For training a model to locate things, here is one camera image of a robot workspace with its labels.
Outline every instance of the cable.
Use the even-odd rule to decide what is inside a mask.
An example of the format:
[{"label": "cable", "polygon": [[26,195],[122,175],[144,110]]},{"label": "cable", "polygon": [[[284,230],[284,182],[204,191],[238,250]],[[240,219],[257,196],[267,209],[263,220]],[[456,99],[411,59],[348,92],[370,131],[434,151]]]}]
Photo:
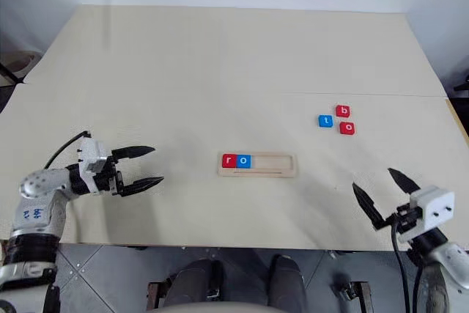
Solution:
[{"label": "cable", "polygon": [[418,303],[418,286],[420,285],[420,278],[424,271],[424,264],[420,263],[417,270],[416,280],[413,283],[413,297],[412,297],[412,312],[417,313],[417,303]]},{"label": "cable", "polygon": [[81,137],[91,137],[91,134],[88,132],[88,131],[83,131],[81,133],[79,133],[78,135],[76,135],[75,137],[73,137],[71,140],[69,140],[66,144],[64,144],[63,146],[61,146],[57,152],[55,152],[52,156],[51,156],[51,159],[49,159],[49,161],[47,162],[47,164],[44,166],[44,169],[49,169],[49,166],[51,166],[52,162],[55,160],[55,158],[57,158],[57,156],[62,153],[64,151],[65,148],[67,148],[68,146],[70,146],[74,141],[80,139]]},{"label": "cable", "polygon": [[391,227],[391,239],[393,241],[393,248],[394,253],[397,258],[397,262],[399,263],[399,268],[401,269],[401,277],[402,277],[402,289],[404,290],[404,300],[405,300],[405,313],[410,313],[410,300],[409,300],[409,284],[407,283],[407,273],[405,271],[404,264],[402,263],[401,254],[399,253],[399,248],[397,247],[397,225],[399,221],[395,220],[393,222],[393,226]]}]

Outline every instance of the table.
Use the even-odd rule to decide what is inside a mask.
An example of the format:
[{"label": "table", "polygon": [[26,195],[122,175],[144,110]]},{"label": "table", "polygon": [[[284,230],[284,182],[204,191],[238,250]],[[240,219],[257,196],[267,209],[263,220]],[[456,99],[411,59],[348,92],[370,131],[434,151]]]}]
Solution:
[{"label": "table", "polygon": [[[165,180],[71,202],[64,242],[387,250],[352,182],[387,216],[408,201],[393,167],[456,192],[442,230],[469,248],[468,144],[402,14],[80,6],[25,82],[0,114],[1,238],[19,180],[90,129],[157,148],[119,163],[125,181]],[[318,127],[336,104],[354,136]],[[220,177],[227,150],[294,153],[298,175]]]}]

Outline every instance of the red letter block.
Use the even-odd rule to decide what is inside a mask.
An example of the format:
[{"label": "red letter block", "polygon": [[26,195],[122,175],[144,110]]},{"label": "red letter block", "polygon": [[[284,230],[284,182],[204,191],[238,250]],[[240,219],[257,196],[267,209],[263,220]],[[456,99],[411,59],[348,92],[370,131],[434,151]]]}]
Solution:
[{"label": "red letter block", "polygon": [[336,115],[338,117],[349,117],[350,116],[350,107],[349,106],[337,106]]},{"label": "red letter block", "polygon": [[236,155],[235,154],[223,154],[221,159],[222,168],[235,168],[236,167]]},{"label": "red letter block", "polygon": [[340,123],[340,133],[344,135],[352,135],[355,133],[355,126],[353,122],[341,122]]}]

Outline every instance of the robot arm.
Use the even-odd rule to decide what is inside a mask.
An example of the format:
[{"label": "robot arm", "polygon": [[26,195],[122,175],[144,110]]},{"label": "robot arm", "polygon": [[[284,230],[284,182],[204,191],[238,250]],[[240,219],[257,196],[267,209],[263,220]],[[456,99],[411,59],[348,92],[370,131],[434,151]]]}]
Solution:
[{"label": "robot arm", "polygon": [[469,305],[469,255],[448,242],[438,226],[454,214],[454,193],[435,186],[418,187],[403,173],[389,169],[396,184],[410,195],[409,203],[383,219],[371,197],[355,183],[353,191],[376,230],[397,225],[399,241],[408,242],[409,258],[421,268],[416,279],[414,312],[463,312]]},{"label": "robot arm", "polygon": [[58,312],[54,309],[59,307],[59,291],[53,282],[67,203],[83,194],[110,191],[130,196],[157,185],[163,177],[124,185],[116,170],[119,159],[136,158],[153,150],[127,147],[107,155],[100,142],[85,137],[78,150],[78,163],[64,169],[39,170],[21,181],[21,200],[0,268],[0,309],[10,312],[7,309],[14,306],[17,312]]}]

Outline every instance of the blue letter block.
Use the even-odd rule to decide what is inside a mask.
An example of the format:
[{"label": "blue letter block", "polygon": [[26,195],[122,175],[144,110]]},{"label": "blue letter block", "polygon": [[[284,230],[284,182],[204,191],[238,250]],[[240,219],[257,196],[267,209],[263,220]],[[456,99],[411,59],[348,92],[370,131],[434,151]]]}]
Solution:
[{"label": "blue letter block", "polygon": [[320,115],[319,117],[320,128],[332,128],[334,121],[332,120],[332,115]]},{"label": "blue letter block", "polygon": [[251,156],[250,155],[238,155],[236,158],[236,167],[239,169],[250,169],[251,168]]}]

